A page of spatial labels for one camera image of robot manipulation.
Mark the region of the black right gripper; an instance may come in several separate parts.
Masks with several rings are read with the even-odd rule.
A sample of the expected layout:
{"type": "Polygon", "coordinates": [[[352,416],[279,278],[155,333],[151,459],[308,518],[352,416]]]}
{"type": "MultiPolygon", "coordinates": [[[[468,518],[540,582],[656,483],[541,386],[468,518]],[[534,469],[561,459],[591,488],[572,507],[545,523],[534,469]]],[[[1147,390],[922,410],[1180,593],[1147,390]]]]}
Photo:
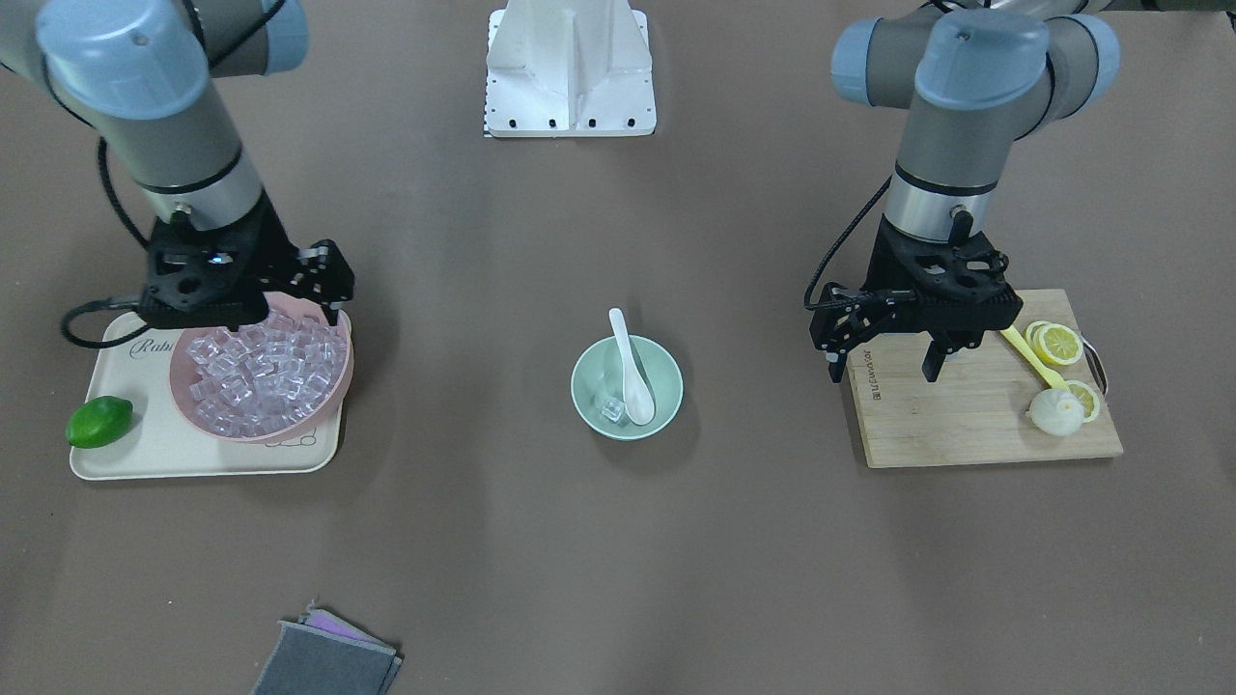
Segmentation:
{"type": "Polygon", "coordinates": [[[154,329],[265,320],[266,291],[286,291],[303,270],[269,197],[225,226],[199,230],[195,221],[185,211],[154,221],[137,317],[154,329]]]}

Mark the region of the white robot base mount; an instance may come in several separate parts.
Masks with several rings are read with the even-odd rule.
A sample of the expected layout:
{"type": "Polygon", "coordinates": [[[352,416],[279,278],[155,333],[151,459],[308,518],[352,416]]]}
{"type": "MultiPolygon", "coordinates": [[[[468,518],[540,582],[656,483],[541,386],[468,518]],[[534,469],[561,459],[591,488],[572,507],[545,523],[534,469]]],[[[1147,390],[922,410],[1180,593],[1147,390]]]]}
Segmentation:
{"type": "Polygon", "coordinates": [[[485,134],[634,137],[658,129],[646,14],[627,1],[509,1],[489,14],[485,134]]]}

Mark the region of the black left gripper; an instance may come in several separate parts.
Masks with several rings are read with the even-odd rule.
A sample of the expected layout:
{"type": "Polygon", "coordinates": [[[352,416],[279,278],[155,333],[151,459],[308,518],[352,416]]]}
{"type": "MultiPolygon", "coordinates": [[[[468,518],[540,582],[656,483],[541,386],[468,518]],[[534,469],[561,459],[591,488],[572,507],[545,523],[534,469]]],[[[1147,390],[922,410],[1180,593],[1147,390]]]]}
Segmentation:
{"type": "MultiPolygon", "coordinates": [[[[983,232],[959,245],[928,242],[883,216],[861,291],[878,296],[871,322],[879,333],[931,335],[921,371],[934,383],[952,350],[979,348],[986,333],[1010,326],[1023,310],[1005,279],[1007,265],[983,232]]],[[[848,352],[844,344],[827,345],[836,385],[845,377],[848,352]]]]}

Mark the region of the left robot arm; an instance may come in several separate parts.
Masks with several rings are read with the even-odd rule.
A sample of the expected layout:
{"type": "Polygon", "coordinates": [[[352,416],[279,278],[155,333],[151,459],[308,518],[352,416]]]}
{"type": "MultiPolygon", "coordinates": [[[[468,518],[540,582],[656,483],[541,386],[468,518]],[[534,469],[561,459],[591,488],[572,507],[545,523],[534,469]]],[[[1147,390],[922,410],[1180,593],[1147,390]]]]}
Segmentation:
{"type": "Polygon", "coordinates": [[[922,372],[1014,324],[1023,301],[985,220],[1012,145],[1096,101],[1121,63],[1119,38],[1085,1],[931,1],[863,19],[831,54],[848,101],[908,111],[870,263],[857,289],[811,279],[811,340],[840,382],[852,352],[883,334],[929,338],[922,372]]]}

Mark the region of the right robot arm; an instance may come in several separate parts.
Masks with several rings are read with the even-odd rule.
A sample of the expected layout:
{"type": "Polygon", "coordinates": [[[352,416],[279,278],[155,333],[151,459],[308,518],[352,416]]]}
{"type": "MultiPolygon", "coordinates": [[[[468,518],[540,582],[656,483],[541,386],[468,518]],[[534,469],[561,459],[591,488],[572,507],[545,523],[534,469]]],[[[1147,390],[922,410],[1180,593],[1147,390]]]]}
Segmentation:
{"type": "Polygon", "coordinates": [[[297,249],[213,85],[292,70],[295,1],[5,1],[2,66],[98,134],[154,208],[138,296],[94,302],[151,328],[261,322],[267,294],[323,304],[331,242],[297,249]]]}

